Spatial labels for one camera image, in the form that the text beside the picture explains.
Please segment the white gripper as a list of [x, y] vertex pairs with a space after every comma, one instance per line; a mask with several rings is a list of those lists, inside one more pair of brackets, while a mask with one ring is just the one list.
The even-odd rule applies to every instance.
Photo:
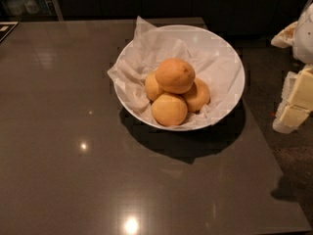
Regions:
[[[292, 46], [293, 56], [304, 64], [313, 63], [313, 4], [276, 34], [271, 44], [278, 48]], [[299, 73], [290, 71], [284, 81], [282, 102], [279, 104], [273, 129], [290, 134], [313, 112], [313, 66], [305, 66]]]

